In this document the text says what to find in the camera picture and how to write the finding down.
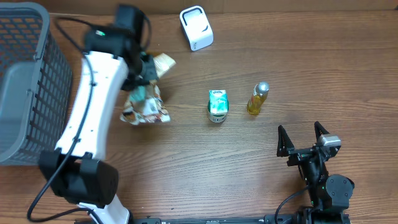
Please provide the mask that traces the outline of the small teal carton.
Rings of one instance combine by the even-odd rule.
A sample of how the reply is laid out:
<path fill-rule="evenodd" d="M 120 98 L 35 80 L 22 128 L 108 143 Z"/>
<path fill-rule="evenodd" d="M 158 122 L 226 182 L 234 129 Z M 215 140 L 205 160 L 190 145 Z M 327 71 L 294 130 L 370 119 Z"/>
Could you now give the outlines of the small teal carton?
<path fill-rule="evenodd" d="M 209 91 L 209 112 L 213 115 L 226 114 L 229 110 L 229 101 L 226 90 Z"/>

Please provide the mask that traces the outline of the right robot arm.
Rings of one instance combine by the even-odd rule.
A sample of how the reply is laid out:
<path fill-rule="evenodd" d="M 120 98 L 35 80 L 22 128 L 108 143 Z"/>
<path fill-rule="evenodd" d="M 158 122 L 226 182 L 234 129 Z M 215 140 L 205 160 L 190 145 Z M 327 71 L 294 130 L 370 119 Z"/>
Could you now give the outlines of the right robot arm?
<path fill-rule="evenodd" d="M 288 196 L 274 214 L 275 223 L 350 223 L 349 200 L 354 182 L 339 174 L 330 175 L 325 162 L 335 157 L 341 148 L 341 139 L 329 133 L 318 121 L 314 123 L 316 142 L 313 146 L 296 149 L 283 126 L 278 127 L 277 156 L 287 157 L 289 167 L 297 166 L 305 182 L 302 190 Z M 311 206 L 300 207 L 293 215 L 283 218 L 281 208 L 291 199 L 308 192 Z"/>

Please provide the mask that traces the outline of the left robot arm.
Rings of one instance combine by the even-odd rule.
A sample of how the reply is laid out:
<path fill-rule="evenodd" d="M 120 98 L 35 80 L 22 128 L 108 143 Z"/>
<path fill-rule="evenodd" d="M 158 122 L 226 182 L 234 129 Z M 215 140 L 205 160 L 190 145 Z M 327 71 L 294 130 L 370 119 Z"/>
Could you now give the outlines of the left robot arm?
<path fill-rule="evenodd" d="M 44 189 L 86 212 L 93 223 L 132 223 L 132 212 L 117 196 L 118 170 L 105 162 L 106 137 L 120 91 L 146 86 L 158 78 L 147 53 L 144 31 L 149 18 L 136 6 L 121 4 L 107 26 L 88 24 L 79 88 L 67 126 L 55 149 L 41 152 Z"/>

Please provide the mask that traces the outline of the brown white snack bag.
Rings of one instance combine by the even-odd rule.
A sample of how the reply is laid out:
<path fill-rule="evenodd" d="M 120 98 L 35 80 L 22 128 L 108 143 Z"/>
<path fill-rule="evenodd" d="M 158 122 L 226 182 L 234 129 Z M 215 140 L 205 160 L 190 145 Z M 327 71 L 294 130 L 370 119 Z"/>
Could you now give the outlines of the brown white snack bag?
<path fill-rule="evenodd" d="M 129 94 L 124 103 L 120 120 L 138 126 L 140 124 L 167 123 L 170 121 L 169 112 L 164 106 L 157 86 L 159 80 L 176 64 L 175 60 L 165 53 L 155 54 L 155 69 L 158 80 L 150 81 L 146 88 L 146 102 L 143 108 L 133 108 L 129 101 Z"/>

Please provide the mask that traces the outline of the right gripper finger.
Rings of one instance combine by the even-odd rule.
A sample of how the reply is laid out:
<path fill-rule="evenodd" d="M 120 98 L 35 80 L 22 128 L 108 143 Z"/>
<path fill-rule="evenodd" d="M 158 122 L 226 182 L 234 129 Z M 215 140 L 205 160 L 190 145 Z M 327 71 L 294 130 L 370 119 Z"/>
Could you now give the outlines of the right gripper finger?
<path fill-rule="evenodd" d="M 329 134 L 329 132 L 321 125 L 319 121 L 314 123 L 316 140 L 319 141 L 322 136 Z"/>
<path fill-rule="evenodd" d="M 290 140 L 286 130 L 282 125 L 278 126 L 278 145 L 277 157 L 289 156 L 290 152 L 295 149 L 294 144 Z"/>

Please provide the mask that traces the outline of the yellow dish soap bottle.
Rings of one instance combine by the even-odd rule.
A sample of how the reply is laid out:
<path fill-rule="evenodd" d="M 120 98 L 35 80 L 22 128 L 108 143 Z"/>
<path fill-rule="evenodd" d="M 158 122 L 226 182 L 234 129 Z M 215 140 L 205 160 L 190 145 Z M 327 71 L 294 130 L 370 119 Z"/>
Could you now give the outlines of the yellow dish soap bottle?
<path fill-rule="evenodd" d="M 258 115 L 261 106 L 267 99 L 269 92 L 269 84 L 267 82 L 259 82 L 253 89 L 253 93 L 247 103 L 247 111 L 251 115 Z"/>

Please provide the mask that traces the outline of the teal tissue packet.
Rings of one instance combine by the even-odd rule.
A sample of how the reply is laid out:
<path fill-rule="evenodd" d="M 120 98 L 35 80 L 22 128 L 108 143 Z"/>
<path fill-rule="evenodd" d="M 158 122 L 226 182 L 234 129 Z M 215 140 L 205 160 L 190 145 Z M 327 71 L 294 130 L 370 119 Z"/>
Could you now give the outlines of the teal tissue packet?
<path fill-rule="evenodd" d="M 145 86 L 138 86 L 129 93 L 129 101 L 133 108 L 143 108 L 146 102 Z"/>

